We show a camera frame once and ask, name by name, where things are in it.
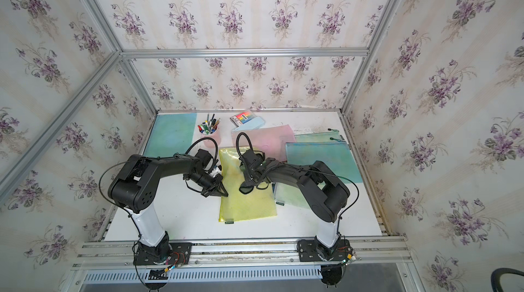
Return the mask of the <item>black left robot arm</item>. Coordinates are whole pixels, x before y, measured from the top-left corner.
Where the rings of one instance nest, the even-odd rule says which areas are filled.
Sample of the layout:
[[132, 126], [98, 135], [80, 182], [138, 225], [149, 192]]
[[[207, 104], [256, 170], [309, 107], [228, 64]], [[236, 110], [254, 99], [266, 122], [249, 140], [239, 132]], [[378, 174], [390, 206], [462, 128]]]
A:
[[172, 157], [151, 158], [132, 155], [123, 164], [111, 183], [107, 195], [110, 200], [130, 214], [139, 232], [142, 246], [155, 248], [168, 238], [154, 209], [153, 202], [160, 180], [182, 175], [201, 187], [200, 195], [229, 196], [220, 174], [212, 175], [206, 166], [213, 161], [206, 150], [198, 150], [194, 156], [174, 154]]

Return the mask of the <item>blue mesh document bag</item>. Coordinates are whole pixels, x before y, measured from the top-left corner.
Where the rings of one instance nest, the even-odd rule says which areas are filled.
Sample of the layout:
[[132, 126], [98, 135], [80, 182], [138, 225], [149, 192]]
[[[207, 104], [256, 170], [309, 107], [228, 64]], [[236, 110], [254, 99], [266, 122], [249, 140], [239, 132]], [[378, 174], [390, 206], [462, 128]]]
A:
[[193, 142], [196, 117], [196, 113], [158, 115], [143, 155], [170, 157], [177, 153], [183, 154]]

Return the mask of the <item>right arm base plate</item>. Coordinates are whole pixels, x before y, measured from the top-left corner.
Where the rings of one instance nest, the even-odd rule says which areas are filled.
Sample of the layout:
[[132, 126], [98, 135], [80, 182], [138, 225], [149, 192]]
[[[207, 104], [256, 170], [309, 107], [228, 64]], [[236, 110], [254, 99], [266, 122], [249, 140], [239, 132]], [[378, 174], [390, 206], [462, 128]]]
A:
[[350, 261], [354, 259], [349, 241], [341, 237], [331, 247], [326, 247], [317, 239], [299, 240], [297, 252], [300, 262]]

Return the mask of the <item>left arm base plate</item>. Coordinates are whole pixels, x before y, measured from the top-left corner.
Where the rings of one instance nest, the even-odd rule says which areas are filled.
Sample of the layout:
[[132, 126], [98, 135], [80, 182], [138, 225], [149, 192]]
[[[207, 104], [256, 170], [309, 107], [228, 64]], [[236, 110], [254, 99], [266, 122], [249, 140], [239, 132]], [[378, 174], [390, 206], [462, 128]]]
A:
[[136, 266], [182, 266], [187, 265], [190, 260], [192, 243], [164, 243], [157, 247], [146, 246], [137, 243], [134, 253], [133, 264]]

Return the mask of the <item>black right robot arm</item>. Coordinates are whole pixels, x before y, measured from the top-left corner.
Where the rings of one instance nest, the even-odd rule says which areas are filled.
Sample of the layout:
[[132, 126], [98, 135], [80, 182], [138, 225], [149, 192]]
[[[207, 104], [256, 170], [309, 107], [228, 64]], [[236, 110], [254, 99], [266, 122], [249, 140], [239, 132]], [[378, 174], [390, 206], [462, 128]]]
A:
[[326, 250], [340, 240], [339, 217], [351, 195], [349, 188], [322, 161], [313, 165], [290, 165], [274, 158], [265, 159], [252, 150], [240, 154], [244, 182], [239, 191], [247, 195], [263, 182], [281, 183], [297, 188], [312, 212], [321, 221], [315, 239]]

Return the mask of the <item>green and grey cleaning cloth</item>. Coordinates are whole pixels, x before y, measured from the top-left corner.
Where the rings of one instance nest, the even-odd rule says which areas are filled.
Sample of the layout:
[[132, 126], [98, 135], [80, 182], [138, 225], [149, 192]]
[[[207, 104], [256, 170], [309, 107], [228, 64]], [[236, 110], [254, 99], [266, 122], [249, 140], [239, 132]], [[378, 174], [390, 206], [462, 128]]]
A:
[[244, 181], [241, 183], [240, 187], [239, 187], [239, 191], [243, 194], [243, 195], [248, 195], [250, 194], [252, 191], [254, 191], [255, 188], [257, 188], [258, 186], [260, 185], [259, 182], [256, 182], [256, 181]]

